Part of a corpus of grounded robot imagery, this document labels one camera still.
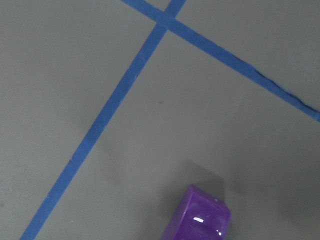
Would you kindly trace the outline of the purple sloped block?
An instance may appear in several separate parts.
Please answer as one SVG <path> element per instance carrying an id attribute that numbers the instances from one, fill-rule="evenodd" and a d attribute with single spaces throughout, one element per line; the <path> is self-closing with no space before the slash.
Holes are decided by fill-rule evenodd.
<path id="1" fill-rule="evenodd" d="M 227 205 L 189 185 L 161 236 L 162 240 L 223 240 L 231 220 Z"/>

